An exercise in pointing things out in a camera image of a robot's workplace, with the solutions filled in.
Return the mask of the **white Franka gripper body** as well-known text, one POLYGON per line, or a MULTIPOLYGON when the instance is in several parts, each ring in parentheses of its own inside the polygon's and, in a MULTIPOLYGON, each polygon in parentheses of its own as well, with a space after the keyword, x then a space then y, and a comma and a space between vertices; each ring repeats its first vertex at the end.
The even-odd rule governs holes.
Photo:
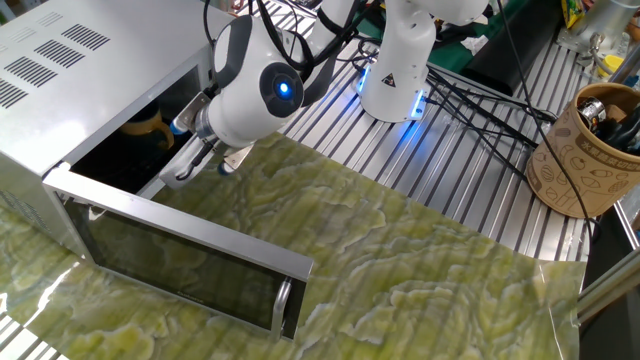
POLYGON ((194 135, 160 171, 159 178, 172 189, 179 189, 196 177, 215 154, 219 139, 200 139, 194 135))

